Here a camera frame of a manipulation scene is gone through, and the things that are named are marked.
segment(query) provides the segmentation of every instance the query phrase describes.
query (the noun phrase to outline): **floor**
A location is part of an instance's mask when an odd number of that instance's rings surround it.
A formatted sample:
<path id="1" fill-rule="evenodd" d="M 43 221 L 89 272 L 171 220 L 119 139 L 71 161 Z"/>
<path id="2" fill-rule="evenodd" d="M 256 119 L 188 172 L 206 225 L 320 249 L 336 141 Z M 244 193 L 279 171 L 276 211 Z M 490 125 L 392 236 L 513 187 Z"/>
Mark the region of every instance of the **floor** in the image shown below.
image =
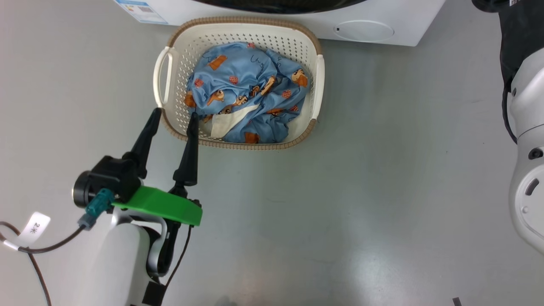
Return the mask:
<path id="1" fill-rule="evenodd" d="M 0 216 L 23 226 L 50 215 L 45 246 L 82 214 L 77 175 L 136 139 L 174 28 L 107 1 L 6 5 Z M 544 257 L 508 210 L 516 147 L 500 112 L 498 16 L 448 0 L 417 47 L 322 45 L 325 96 L 308 139 L 200 148 L 189 195 L 204 218 L 164 305 L 541 305 Z M 148 186 L 171 187 L 183 147 L 160 129 Z M 37 256 L 55 306 L 77 304 L 108 223 Z M 1 249 L 0 261 L 0 301 L 45 304 L 28 258 Z"/>

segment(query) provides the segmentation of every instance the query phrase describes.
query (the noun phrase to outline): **teal connector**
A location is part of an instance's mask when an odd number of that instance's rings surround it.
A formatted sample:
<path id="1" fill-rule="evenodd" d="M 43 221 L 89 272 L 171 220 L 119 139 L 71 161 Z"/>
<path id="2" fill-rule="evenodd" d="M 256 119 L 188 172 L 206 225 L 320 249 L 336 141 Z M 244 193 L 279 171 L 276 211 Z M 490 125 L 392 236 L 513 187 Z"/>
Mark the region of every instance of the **teal connector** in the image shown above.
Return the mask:
<path id="1" fill-rule="evenodd" d="M 78 220 L 77 224 L 80 227 L 85 227 L 85 230 L 91 230 L 95 225 L 98 217 L 112 207 L 115 200 L 113 192 L 109 189 L 101 189 L 92 201 L 85 208 L 85 214 Z"/>

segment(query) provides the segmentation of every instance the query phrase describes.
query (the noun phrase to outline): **cable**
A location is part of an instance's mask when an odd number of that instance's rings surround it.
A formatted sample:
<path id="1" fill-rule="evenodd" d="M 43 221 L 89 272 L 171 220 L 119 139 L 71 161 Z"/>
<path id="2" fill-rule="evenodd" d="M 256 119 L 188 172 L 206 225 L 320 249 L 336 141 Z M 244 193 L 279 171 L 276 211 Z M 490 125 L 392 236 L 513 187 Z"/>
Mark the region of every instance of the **cable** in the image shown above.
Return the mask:
<path id="1" fill-rule="evenodd" d="M 72 235 L 68 236 L 68 238 L 66 238 L 65 240 L 62 240 L 61 242 L 59 242 L 57 244 L 54 244 L 54 245 L 52 245 L 50 247 L 43 248 L 43 249 L 29 249 L 29 248 L 20 247 L 18 250 L 21 251 L 21 252 L 24 252 L 24 253 L 28 253 L 28 254 L 47 253 L 47 252 L 50 252 L 52 250 L 56 250 L 56 249 L 60 248 L 61 246 L 67 244 L 68 242 L 72 241 L 72 239 L 74 239 L 77 235 L 79 235 L 79 233 L 81 233 L 81 231 L 84 228 L 85 228 L 85 226 L 79 227 L 75 232 L 73 232 Z"/>
<path id="2" fill-rule="evenodd" d="M 506 131 L 508 132 L 508 135 L 510 135 L 510 138 L 514 141 L 515 144 L 517 144 L 517 138 L 512 132 L 512 128 L 510 127 L 510 122 L 508 121 L 508 107 L 507 105 L 508 100 L 508 90 L 506 87 L 504 87 L 503 90 L 503 121 L 504 121 L 504 127 L 506 127 Z"/>
<path id="3" fill-rule="evenodd" d="M 7 228 L 9 228 L 11 231 L 15 233 L 15 235 L 20 235 L 21 233 L 17 228 L 7 222 L 0 221 L 0 225 L 3 225 Z M 34 270 L 36 270 L 36 274 L 38 275 L 38 278 L 40 279 L 41 288 L 44 290 L 45 300 L 47 301 L 47 306 L 52 306 L 51 304 L 51 297 L 49 296 L 49 291 L 47 290 L 47 286 L 45 285 L 44 276 L 41 274 L 40 267 L 38 267 L 38 263 L 36 262 L 36 259 L 34 258 L 34 255 L 28 254 L 28 257 L 30 258 L 30 261 L 32 262 L 32 265 L 34 266 Z"/>
<path id="4" fill-rule="evenodd" d="M 189 245 L 189 240 L 191 239 L 191 229 L 193 228 L 192 225 L 189 225 L 189 231 L 187 232 L 187 240 L 185 241 L 185 246 L 183 247 L 183 251 L 181 252 L 180 259 L 178 259 L 176 267 L 172 271 L 172 274 L 170 275 L 170 278 L 168 278 L 168 282 L 166 282 L 166 285 L 164 286 L 164 292 L 168 289 L 168 286 L 170 285 L 170 282 L 172 281 L 172 278 L 174 277 L 174 274 L 176 274 L 177 269 L 180 267 L 181 260 L 183 259 L 183 256 L 185 255 L 185 251 L 187 250 L 187 246 Z"/>

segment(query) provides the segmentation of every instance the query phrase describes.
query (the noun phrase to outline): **blue fabric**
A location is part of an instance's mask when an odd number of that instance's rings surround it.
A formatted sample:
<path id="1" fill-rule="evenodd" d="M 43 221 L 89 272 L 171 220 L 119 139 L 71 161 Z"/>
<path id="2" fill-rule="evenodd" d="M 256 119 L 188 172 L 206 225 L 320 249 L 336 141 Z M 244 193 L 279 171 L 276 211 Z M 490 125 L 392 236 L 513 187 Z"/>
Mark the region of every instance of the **blue fabric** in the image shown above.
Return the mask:
<path id="1" fill-rule="evenodd" d="M 272 81 L 270 90 L 262 93 Z M 258 92 L 253 96 L 255 86 Z M 263 52 L 253 44 L 233 42 L 212 47 L 202 55 L 187 84 L 194 101 L 186 99 L 186 104 L 201 118 L 259 105 L 224 141 L 279 143 L 287 137 L 287 123 L 300 114 L 310 87 L 300 64 L 272 50 Z"/>

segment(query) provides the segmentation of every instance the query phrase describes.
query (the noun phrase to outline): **green bracket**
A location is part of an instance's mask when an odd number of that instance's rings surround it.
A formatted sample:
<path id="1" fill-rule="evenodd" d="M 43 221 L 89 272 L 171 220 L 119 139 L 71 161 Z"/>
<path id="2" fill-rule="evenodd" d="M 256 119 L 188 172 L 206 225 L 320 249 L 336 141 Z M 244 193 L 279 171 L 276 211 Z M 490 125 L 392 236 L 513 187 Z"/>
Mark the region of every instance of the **green bracket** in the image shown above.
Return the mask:
<path id="1" fill-rule="evenodd" d="M 202 220 L 202 208 L 191 200 L 152 187 L 141 186 L 127 203 L 112 205 L 194 226 Z"/>

